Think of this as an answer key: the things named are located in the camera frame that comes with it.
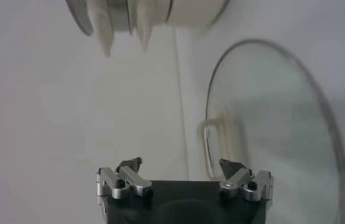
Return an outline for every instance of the metal ring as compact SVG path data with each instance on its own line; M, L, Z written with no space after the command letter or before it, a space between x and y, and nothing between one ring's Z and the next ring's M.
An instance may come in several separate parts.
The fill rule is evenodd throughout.
M333 115L332 108L330 107L329 101L327 100L327 97L325 96L322 89L315 81L314 76L307 70L307 68L302 64L302 62L297 57L295 57L292 53L287 51L280 44L277 44L268 40L261 40L261 39L247 39L231 46L228 50L226 50L226 52L223 53L223 55L221 56L221 59L218 61L213 71L211 81L209 84L209 89L207 91L206 119L208 119L207 111L209 108L209 96L210 96L210 91L212 88L212 82L214 80L215 74L217 73L219 65L232 50L234 50L235 48L241 45L252 44L252 43L272 47L274 50L278 51L278 53L280 53L282 56L292 61L305 74L308 84L310 85L310 87L313 88L314 92L317 94L317 98L319 100L319 106L320 106L322 115L324 116L324 119L327 123L328 131L330 133L330 140L332 141L333 151L336 157L337 171L340 177L339 191L338 191L339 205L338 205L338 216L337 216L336 223L345 224L345 152L344 152L344 147L343 147L343 141L341 139L341 134L338 129L338 125L336 123L335 117ZM208 149L208 153L210 153L209 139L207 139L207 149Z

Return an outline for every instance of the glass pot lid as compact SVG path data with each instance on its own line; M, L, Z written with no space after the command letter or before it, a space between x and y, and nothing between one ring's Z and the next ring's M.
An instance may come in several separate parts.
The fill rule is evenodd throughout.
M285 49L246 40L227 50L211 80L206 119L224 125L222 135L206 127L215 179L221 157L274 175L267 223L345 223L340 133L312 75Z

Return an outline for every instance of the clear glass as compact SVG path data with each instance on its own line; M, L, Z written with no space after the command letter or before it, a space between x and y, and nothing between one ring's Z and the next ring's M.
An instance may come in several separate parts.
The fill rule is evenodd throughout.
M274 175L269 224L338 221L340 176L330 119L307 71L269 43L247 41L219 62L209 89L207 119L222 118L235 160L254 173ZM217 164L216 128L207 128L211 166Z

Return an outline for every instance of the white surface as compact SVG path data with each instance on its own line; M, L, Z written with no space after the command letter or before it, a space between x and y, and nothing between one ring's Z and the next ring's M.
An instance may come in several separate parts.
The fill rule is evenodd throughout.
M0 223L102 223L94 173L142 156L145 178L187 178L173 33L113 57L65 1L0 1Z
M173 0L168 24L173 26L207 26L217 16L225 0Z
M329 98L345 147L345 1L231 0L211 30L177 32L189 177L201 177L195 131L204 119L212 72L245 38L273 40L293 52Z

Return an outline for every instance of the white wall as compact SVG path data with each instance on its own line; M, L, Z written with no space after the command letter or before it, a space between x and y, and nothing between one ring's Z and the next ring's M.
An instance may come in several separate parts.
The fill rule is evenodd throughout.
M141 156L149 179L187 179L173 32L113 58L62 1L0 1L0 223L102 223L94 173Z
M177 33L190 179L198 179L196 125L221 55L246 38L275 41L315 76L335 113L345 147L345 1L230 0L211 30Z

